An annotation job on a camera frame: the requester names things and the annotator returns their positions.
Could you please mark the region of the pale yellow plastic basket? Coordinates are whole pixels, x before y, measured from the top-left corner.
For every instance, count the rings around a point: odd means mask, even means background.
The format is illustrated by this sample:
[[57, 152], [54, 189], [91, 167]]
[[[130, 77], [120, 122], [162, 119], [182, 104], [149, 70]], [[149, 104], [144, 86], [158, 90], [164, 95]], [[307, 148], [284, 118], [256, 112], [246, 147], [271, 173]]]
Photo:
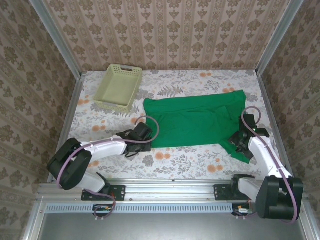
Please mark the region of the pale yellow plastic basket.
[[111, 64], [93, 98], [98, 107], [129, 113], [142, 82], [140, 67]]

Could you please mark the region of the green t-shirt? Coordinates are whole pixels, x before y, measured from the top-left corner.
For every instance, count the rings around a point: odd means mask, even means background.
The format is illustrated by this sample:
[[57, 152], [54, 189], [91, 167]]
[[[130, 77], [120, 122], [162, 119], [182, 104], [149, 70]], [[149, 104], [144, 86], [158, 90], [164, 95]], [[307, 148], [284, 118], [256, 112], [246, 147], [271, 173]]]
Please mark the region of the green t-shirt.
[[239, 118], [246, 107], [243, 90], [230, 93], [146, 98], [143, 107], [156, 139], [153, 148], [192, 147], [219, 144], [233, 158], [250, 162], [229, 138], [239, 130]]

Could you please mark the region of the floral table cover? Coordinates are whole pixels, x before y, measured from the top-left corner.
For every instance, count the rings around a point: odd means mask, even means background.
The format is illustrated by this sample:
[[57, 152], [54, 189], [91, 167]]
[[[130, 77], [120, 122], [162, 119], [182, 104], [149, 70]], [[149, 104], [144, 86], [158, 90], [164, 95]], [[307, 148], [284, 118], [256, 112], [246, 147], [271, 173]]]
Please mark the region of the floral table cover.
[[[71, 104], [75, 112], [68, 117], [71, 122], [70, 138], [91, 142], [132, 129], [136, 121], [144, 121], [143, 102], [146, 98], [160, 100], [242, 90], [246, 95], [248, 111], [259, 119], [259, 127], [269, 132], [272, 145], [284, 166], [290, 165], [274, 123], [267, 93], [254, 70], [144, 71], [129, 113], [103, 109], [95, 104], [94, 96], [104, 76], [103, 71], [88, 71], [82, 75], [81, 87]], [[229, 180], [235, 174], [262, 178], [255, 159], [249, 163], [241, 162], [232, 158], [218, 144], [154, 148], [130, 158], [110, 156], [92, 160], [88, 171], [100, 173], [108, 179]]]

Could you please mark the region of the small electronics board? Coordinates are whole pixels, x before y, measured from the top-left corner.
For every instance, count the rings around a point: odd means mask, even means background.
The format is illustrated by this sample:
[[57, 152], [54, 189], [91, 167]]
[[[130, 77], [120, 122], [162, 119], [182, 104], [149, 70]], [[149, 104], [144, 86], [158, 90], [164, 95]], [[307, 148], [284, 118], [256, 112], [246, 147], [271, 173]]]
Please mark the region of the small electronics board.
[[233, 216], [246, 219], [253, 214], [253, 210], [248, 204], [233, 204], [232, 213]]
[[92, 207], [95, 220], [104, 220], [110, 216], [115, 210], [116, 205], [113, 204], [96, 204]]

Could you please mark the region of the grey metal sheet panel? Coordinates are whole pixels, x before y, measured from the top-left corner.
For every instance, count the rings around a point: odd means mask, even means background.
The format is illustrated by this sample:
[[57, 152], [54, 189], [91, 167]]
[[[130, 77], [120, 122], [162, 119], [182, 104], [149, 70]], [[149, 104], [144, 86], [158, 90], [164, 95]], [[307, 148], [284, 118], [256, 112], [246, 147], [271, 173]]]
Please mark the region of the grey metal sheet panel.
[[37, 240], [307, 240], [300, 222], [230, 213], [51, 213], [37, 227]]

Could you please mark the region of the aluminium side rail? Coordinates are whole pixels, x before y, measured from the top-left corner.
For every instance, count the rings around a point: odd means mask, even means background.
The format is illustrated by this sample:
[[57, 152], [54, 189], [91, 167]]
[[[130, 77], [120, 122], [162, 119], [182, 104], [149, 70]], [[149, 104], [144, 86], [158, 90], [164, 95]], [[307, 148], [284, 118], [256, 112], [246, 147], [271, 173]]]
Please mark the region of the aluminium side rail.
[[277, 122], [276, 122], [276, 118], [275, 118], [275, 115], [274, 115], [274, 112], [273, 112], [273, 109], [272, 109], [272, 105], [271, 105], [271, 102], [269, 100], [266, 87], [265, 87], [265, 85], [263, 83], [263, 79], [262, 79], [262, 77], [260, 75], [258, 75], [257, 76], [257, 80], [258, 80], [259, 87], [260, 87], [260, 90], [261, 90], [261, 94], [262, 94], [262, 97], [263, 97], [263, 100], [264, 100], [266, 112], [267, 112], [267, 115], [268, 115], [268, 118], [269, 118], [269, 121], [270, 121], [270, 126], [272, 128], [272, 132], [273, 132], [273, 135], [274, 135], [274, 140], [275, 140], [275, 144], [276, 144], [276, 147], [277, 147], [277, 150], [278, 150], [278, 153], [279, 153], [279, 158], [280, 158], [282, 164], [287, 169], [287, 171], [290, 172], [292, 176], [294, 176], [294, 173], [293, 173], [292, 167], [290, 165], [290, 161], [289, 161], [289, 158], [287, 156], [287, 152], [286, 152], [286, 149], [285, 149], [285, 146], [284, 146], [283, 140], [281, 138], [281, 134], [280, 134]]
[[64, 120], [63, 128], [59, 137], [59, 141], [56, 148], [56, 153], [63, 146], [63, 144], [68, 140], [68, 136], [73, 123], [74, 115], [77, 109], [78, 101], [83, 89], [83, 84], [87, 76], [87, 71], [82, 72], [79, 79], [76, 80], [74, 90], [70, 99], [69, 107]]

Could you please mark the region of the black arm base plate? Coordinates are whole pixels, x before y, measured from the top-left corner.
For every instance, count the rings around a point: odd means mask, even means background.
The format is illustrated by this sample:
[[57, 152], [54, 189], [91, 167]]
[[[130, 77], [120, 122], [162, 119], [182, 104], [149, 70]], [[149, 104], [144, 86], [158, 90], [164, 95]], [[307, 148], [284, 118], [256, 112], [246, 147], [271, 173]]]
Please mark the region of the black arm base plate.
[[241, 193], [236, 186], [230, 184], [215, 184], [213, 190], [214, 198], [217, 201], [246, 201], [250, 199]]
[[[126, 195], [126, 186], [125, 185], [106, 185], [102, 188], [98, 194], [112, 196], [116, 201], [124, 201]], [[109, 197], [100, 196], [96, 194], [89, 193], [86, 190], [82, 191], [81, 200], [82, 201], [111, 201]]]

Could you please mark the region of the aluminium mounting rail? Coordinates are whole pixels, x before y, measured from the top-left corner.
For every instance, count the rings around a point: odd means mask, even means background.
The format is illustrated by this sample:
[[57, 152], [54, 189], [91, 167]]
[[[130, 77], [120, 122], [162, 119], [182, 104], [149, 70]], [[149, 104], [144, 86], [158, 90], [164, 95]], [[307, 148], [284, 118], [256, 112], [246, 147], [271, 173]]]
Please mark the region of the aluminium mounting rail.
[[[243, 200], [222, 200], [215, 198], [215, 185], [229, 185], [229, 180], [165, 180], [165, 179], [111, 179], [111, 185], [125, 185], [125, 197], [117, 203], [246, 203]], [[55, 183], [44, 183], [38, 188], [37, 203], [80, 204], [82, 190], [63, 190]]]

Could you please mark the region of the aluminium frame post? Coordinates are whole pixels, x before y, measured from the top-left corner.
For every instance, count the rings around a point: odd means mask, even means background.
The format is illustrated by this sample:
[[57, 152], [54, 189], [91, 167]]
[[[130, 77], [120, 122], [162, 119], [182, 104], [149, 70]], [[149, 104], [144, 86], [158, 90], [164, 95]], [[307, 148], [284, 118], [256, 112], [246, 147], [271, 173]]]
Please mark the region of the aluminium frame post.
[[43, 0], [29, 0], [76, 80], [82, 71]]
[[304, 0], [290, 0], [255, 69], [261, 76], [275, 54]]

